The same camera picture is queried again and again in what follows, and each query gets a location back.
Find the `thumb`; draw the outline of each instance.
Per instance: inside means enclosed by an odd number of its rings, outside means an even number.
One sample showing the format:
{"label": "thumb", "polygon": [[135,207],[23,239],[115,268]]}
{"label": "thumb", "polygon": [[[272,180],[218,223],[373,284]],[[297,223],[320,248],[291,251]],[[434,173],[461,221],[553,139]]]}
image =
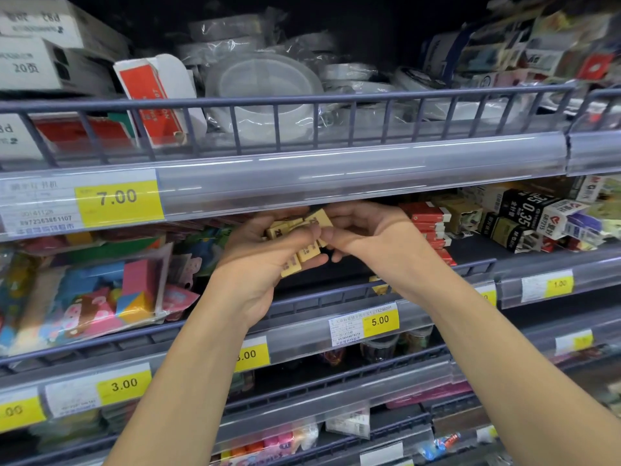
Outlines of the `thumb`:
{"label": "thumb", "polygon": [[321,228],[317,224],[300,226],[289,234],[272,240],[270,245],[278,254],[278,258],[285,264],[295,252],[312,245],[319,238],[320,234]]}
{"label": "thumb", "polygon": [[338,227],[322,227],[321,240],[324,240],[335,249],[338,249],[344,253],[350,253],[354,257],[362,259],[365,245],[363,240],[366,237],[358,234],[354,234],[349,230]]}

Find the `forearm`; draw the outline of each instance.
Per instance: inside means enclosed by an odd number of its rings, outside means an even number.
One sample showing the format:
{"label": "forearm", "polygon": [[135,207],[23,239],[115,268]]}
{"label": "forearm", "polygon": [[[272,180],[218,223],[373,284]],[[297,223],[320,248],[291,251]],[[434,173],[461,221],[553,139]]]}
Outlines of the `forearm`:
{"label": "forearm", "polygon": [[207,289],[105,466],[205,466],[246,328]]}
{"label": "forearm", "polygon": [[621,423],[555,368],[448,267],[428,266],[419,303],[519,464],[613,465]]}

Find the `stack of red boxes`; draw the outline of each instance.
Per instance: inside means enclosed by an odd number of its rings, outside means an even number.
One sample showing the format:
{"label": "stack of red boxes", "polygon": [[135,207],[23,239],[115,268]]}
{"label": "stack of red boxes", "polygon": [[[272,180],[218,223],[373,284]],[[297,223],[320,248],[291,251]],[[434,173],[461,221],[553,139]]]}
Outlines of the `stack of red boxes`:
{"label": "stack of red boxes", "polygon": [[451,238],[444,233],[444,223],[451,220],[451,213],[446,207],[438,207],[430,202],[403,203],[399,206],[446,264],[455,266],[457,263],[445,248],[451,245]]}

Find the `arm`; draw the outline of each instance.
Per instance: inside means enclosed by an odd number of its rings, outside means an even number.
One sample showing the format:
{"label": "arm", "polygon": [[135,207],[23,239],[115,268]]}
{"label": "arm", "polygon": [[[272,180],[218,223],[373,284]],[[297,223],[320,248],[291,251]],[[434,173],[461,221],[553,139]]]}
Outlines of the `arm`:
{"label": "arm", "polygon": [[[272,242],[275,219],[307,208],[261,213],[235,230],[205,293],[115,443],[105,466],[209,464],[231,377],[248,329],[267,312],[283,265],[319,237],[316,226]],[[327,261],[318,255],[312,268]]]}
{"label": "arm", "polygon": [[359,202],[326,212],[333,260],[351,253],[429,313],[518,464],[618,464],[621,423],[454,273],[403,211]]}

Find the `hand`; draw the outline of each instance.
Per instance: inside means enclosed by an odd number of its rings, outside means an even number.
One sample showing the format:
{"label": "hand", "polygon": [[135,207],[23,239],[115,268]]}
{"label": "hand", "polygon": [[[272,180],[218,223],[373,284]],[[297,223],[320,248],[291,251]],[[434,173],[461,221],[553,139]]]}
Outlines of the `hand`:
{"label": "hand", "polygon": [[[228,309],[239,310],[247,329],[267,313],[285,263],[315,242],[321,233],[317,225],[303,226],[276,240],[263,241],[265,230],[275,220],[303,216],[308,211],[308,207],[296,207],[259,212],[231,233],[207,290],[217,291],[218,298],[225,301]],[[308,270],[327,261],[328,256],[322,253],[302,263],[302,269]]]}
{"label": "hand", "polygon": [[448,268],[398,207],[349,201],[324,210],[334,225],[321,233],[335,249],[332,261],[351,253],[412,302],[419,303],[419,293],[432,283],[432,270]]}

